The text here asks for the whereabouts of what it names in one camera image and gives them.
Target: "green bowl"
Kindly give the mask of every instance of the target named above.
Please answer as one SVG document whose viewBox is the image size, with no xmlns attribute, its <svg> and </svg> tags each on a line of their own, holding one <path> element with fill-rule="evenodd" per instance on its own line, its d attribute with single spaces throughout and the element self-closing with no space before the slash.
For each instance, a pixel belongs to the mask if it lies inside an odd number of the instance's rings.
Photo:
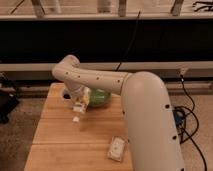
<svg viewBox="0 0 213 171">
<path fill-rule="evenodd" d="M 111 93 L 100 90 L 100 89 L 91 89 L 89 106 L 91 107 L 100 107 L 106 104 L 111 97 Z"/>
</svg>

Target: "metal rod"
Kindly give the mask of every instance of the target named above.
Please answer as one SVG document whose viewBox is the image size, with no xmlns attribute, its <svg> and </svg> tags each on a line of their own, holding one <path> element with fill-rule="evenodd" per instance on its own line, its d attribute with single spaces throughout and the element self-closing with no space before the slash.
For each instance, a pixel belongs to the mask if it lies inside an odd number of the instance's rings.
<svg viewBox="0 0 213 171">
<path fill-rule="evenodd" d="M 126 16 L 126 0 L 119 0 L 118 15 L 120 17 Z"/>
<path fill-rule="evenodd" d="M 184 0 L 175 0 L 174 5 L 172 6 L 172 9 L 171 9 L 171 14 L 173 16 L 179 16 L 180 15 L 181 8 L 182 8 L 182 5 L 183 5 L 183 1 Z"/>
<path fill-rule="evenodd" d="M 35 15 L 38 18 L 43 18 L 45 15 L 45 11 L 44 8 L 42 7 L 41 1 L 40 0 L 31 0 L 31 1 L 34 7 Z"/>
</svg>

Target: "floor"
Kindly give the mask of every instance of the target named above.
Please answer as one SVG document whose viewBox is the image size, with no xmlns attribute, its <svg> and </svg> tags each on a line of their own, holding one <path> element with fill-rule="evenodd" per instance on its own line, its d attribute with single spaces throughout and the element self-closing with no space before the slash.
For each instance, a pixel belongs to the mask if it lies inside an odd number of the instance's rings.
<svg viewBox="0 0 213 171">
<path fill-rule="evenodd" d="M 200 129 L 194 139 L 202 149 L 208 171 L 213 171 L 213 95 L 193 95 L 196 101 L 195 112 L 200 120 Z M 21 103 L 11 112 L 10 122 L 0 125 L 0 166 L 1 171 L 22 171 L 30 149 L 33 135 L 42 111 L 45 98 L 21 99 Z M 190 101 L 183 95 L 171 96 L 172 104 L 187 105 Z M 188 129 L 192 130 L 191 118 Z M 202 171 L 203 163 L 190 141 L 181 146 L 188 171 Z"/>
<path fill-rule="evenodd" d="M 20 99 L 8 124 L 0 124 L 0 170 L 22 171 L 45 98 Z"/>
</svg>

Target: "wooden table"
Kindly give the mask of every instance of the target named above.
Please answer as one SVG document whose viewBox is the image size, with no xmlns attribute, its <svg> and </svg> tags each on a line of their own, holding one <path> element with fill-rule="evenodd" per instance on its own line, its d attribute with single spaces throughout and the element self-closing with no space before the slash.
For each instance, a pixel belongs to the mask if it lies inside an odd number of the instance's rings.
<svg viewBox="0 0 213 171">
<path fill-rule="evenodd" d="M 111 138 L 126 138 L 120 97 L 112 95 L 107 105 L 88 109 L 87 120 L 74 123 L 63 88 L 50 87 L 25 171 L 132 171 L 128 145 L 123 162 L 107 158 Z"/>
</svg>

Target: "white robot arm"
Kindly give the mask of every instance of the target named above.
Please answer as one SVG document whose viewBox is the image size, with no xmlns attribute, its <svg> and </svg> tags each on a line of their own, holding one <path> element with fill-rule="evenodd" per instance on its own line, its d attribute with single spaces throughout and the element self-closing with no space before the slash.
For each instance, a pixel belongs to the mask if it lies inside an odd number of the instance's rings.
<svg viewBox="0 0 213 171">
<path fill-rule="evenodd" d="M 80 69 L 68 55 L 52 70 L 71 96 L 82 88 L 121 95 L 134 171 L 185 171 L 172 107 L 163 81 L 149 72 L 130 74 Z"/>
</svg>

